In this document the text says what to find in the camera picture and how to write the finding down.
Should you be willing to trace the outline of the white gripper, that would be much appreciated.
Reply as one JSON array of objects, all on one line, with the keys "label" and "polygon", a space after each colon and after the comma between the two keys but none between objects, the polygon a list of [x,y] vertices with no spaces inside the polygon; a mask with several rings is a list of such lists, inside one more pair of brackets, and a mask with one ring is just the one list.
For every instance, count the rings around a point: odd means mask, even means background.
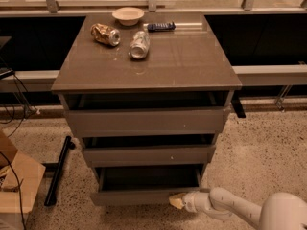
[{"label": "white gripper", "polygon": [[211,210],[211,202],[209,193],[205,192],[190,192],[180,193],[169,196],[169,203],[177,209],[185,209],[188,212],[208,213]]}]

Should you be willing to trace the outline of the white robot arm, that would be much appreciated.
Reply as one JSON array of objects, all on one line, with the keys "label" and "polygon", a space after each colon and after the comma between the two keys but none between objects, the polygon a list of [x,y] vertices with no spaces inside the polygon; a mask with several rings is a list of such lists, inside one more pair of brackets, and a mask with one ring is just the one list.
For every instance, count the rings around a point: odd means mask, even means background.
[{"label": "white robot arm", "polygon": [[236,215],[255,230],[307,230],[307,203],[289,193],[272,194],[259,206],[217,187],[170,195],[169,202],[178,209],[222,221]]}]

